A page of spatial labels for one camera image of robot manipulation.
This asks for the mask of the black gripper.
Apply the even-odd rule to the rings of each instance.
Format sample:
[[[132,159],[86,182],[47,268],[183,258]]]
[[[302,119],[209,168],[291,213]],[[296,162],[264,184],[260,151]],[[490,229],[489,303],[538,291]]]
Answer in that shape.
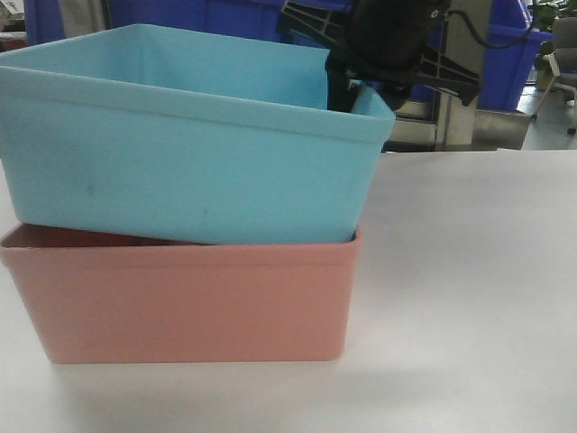
[[[468,106],[481,91],[480,76],[428,45],[450,6],[448,1],[356,1],[336,11],[287,1],[279,13],[279,31],[329,50],[330,107],[352,106],[361,83],[376,85],[390,107],[403,106],[415,85]]]

